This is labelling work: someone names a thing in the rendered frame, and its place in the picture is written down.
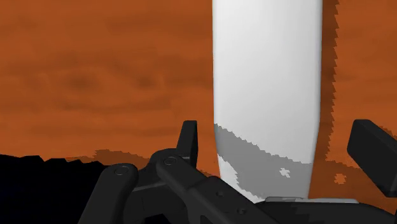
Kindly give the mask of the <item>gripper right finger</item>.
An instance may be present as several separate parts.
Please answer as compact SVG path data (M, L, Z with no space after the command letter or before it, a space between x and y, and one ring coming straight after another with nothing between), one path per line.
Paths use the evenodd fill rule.
M386 196L397 198L397 140L371 120L353 121L349 156Z

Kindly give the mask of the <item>tall white vase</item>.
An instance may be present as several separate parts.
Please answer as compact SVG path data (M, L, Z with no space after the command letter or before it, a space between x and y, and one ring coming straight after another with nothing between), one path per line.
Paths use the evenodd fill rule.
M309 194L322 9L323 0L212 0L220 174L253 202Z

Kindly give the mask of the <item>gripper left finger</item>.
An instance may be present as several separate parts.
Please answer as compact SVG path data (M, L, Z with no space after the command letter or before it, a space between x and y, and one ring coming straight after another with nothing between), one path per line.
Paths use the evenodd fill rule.
M219 177L198 171L197 158L197 122L186 120L177 146L152 154L143 169L104 169L78 224L140 224L157 214L176 224L279 224Z

